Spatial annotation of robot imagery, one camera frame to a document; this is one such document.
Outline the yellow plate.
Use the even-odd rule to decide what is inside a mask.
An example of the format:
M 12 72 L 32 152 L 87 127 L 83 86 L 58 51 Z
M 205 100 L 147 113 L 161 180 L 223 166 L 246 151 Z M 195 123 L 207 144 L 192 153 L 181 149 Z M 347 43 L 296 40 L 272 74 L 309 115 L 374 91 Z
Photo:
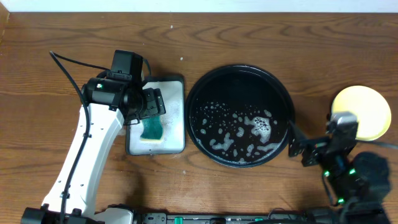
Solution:
M 392 114 L 386 99 L 367 86 L 349 86 L 341 90 L 331 104 L 331 112 L 354 114 L 358 121 L 356 139 L 373 141 L 387 132 Z

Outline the green yellow sponge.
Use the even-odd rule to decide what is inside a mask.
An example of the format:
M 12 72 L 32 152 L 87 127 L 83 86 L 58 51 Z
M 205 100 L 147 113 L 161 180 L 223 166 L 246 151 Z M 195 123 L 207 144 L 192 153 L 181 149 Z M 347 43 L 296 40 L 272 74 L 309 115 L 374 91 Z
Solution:
M 140 135 L 141 141 L 160 142 L 164 135 L 164 129 L 159 116 L 142 120 L 143 132 Z

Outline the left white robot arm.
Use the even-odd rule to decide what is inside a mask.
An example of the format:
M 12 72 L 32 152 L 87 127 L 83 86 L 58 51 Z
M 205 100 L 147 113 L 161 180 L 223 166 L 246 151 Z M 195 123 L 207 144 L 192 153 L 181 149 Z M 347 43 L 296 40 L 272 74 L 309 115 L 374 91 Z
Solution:
M 91 78 L 80 92 L 83 104 L 63 167 L 40 208 L 24 210 L 21 223 L 133 223 L 123 204 L 96 213 L 96 193 L 111 146 L 125 123 L 165 113 L 158 88 L 145 80 Z

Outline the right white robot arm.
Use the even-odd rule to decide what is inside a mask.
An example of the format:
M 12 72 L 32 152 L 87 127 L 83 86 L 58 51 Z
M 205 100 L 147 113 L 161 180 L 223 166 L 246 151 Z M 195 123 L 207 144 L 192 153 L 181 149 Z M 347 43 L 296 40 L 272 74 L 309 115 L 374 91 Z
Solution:
M 289 156 L 302 155 L 305 167 L 319 165 L 331 206 L 339 207 L 333 223 L 389 223 L 382 202 L 391 191 L 387 159 L 360 152 L 349 159 L 357 144 L 358 122 L 329 121 L 327 136 L 309 139 L 289 123 Z

